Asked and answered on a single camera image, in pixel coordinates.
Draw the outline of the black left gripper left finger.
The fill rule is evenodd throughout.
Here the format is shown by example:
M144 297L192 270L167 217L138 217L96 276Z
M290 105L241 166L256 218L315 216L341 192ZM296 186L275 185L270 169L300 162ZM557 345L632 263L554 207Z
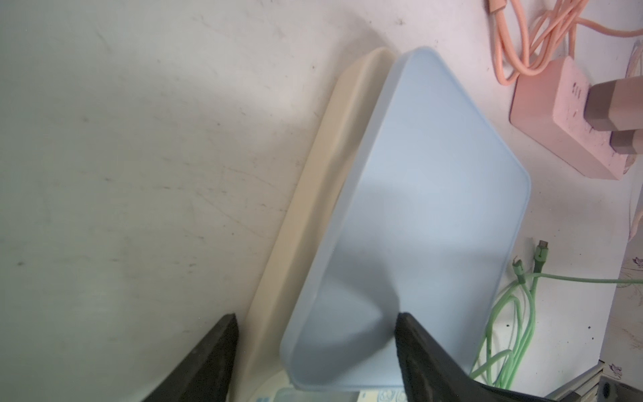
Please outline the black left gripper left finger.
M222 316L145 401L225 402L238 340L236 316L234 313Z

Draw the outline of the cream blue front electronic scale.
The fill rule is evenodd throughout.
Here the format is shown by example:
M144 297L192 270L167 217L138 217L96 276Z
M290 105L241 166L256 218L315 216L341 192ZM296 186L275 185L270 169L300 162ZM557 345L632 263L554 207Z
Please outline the cream blue front electronic scale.
M404 400L400 313L471 371L530 189L435 50L355 61L242 323L231 400Z

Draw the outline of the pink power strip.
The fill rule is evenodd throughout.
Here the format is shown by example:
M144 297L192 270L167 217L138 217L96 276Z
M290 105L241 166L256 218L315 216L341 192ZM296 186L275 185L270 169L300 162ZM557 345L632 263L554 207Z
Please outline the pink power strip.
M509 120L585 177L620 180L626 156L584 117L590 87L572 58L554 60L541 74L517 79Z

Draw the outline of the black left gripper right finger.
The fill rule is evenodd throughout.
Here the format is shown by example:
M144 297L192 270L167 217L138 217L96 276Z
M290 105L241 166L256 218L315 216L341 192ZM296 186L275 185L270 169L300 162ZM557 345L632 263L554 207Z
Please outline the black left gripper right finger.
M455 360L409 313L395 323L395 344L408 401L541 401L541 397L483 385Z

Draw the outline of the aluminium mounting rail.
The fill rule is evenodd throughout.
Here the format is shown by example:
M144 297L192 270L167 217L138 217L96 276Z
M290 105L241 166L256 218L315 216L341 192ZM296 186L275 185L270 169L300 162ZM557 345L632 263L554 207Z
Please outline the aluminium mounting rail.
M642 401L642 390L621 382L622 368L599 361L546 396L554 401Z

